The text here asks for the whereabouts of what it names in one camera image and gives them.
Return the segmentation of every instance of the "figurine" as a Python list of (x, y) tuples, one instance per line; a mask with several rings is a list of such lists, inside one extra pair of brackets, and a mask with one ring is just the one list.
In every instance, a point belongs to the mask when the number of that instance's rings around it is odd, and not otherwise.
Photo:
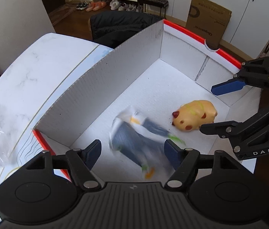
[(217, 111), (210, 101), (199, 100), (182, 105), (173, 112), (172, 125), (182, 131), (199, 129), (202, 124), (214, 123)]

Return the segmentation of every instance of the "blurry plush toy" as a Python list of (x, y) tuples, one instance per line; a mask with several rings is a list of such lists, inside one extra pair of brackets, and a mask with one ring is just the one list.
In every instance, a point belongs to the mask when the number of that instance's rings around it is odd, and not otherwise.
[(214, 123), (216, 116), (217, 111), (210, 101), (192, 101), (173, 112), (172, 125), (182, 131), (195, 130), (202, 124)]

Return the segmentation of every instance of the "rug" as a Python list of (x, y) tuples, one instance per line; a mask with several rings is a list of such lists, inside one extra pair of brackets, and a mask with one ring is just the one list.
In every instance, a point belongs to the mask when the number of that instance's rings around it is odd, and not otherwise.
[(62, 19), (76, 11), (76, 4), (64, 4), (48, 14), (50, 21), (55, 26)]

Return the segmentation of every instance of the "white cardboard box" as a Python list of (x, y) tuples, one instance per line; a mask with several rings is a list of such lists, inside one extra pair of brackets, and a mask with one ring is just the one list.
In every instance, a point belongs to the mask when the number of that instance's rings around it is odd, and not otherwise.
[[(215, 122), (251, 117), (258, 110), (260, 89), (247, 86), (218, 97), (210, 93), (212, 85), (232, 78), (240, 66), (221, 49), (208, 49), (203, 38), (162, 20), (82, 73), (35, 129), (50, 139), (48, 144), (57, 154), (69, 148), (84, 149), (99, 139), (102, 153), (92, 170), (103, 181), (144, 181), (141, 168), (124, 155), (113, 154), (108, 144), (113, 119), (129, 105), (201, 154), (221, 149), (235, 157), (227, 139), (199, 131), (181, 132), (171, 125), (171, 114), (182, 104), (205, 99), (218, 111)], [(254, 170), (255, 160), (243, 162)]]

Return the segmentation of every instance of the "toy ear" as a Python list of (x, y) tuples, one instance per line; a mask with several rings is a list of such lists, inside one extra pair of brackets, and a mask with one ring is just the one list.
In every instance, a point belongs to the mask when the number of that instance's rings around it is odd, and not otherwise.
[(173, 117), (176, 119), (179, 115), (179, 111), (175, 111), (172, 113)]

